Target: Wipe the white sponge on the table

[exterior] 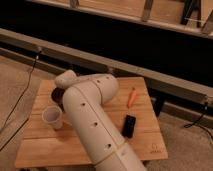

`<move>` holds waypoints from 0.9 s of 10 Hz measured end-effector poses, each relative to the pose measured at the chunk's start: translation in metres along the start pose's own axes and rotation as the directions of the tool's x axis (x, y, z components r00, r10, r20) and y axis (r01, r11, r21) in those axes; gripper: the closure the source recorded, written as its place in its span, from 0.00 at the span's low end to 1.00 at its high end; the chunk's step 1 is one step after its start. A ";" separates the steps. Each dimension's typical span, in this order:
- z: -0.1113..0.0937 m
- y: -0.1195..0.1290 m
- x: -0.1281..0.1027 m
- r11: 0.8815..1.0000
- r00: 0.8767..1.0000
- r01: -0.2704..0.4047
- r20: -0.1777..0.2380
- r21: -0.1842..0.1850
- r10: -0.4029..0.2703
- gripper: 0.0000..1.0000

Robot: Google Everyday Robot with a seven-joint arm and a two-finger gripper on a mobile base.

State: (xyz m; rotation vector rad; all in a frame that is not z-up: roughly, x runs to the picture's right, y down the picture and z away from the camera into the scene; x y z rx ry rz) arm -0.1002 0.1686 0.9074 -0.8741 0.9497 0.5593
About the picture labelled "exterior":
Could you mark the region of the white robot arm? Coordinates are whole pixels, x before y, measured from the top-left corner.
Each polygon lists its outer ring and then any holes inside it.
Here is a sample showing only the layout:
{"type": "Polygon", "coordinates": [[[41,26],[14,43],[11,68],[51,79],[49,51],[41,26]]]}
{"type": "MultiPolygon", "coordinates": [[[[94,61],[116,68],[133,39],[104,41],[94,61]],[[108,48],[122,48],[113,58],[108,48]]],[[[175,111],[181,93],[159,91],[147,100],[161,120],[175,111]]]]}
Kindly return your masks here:
{"type": "Polygon", "coordinates": [[[55,80],[63,89],[62,104],[96,171],[147,171],[102,105],[117,94],[111,74],[77,76],[67,70],[55,80]]]}

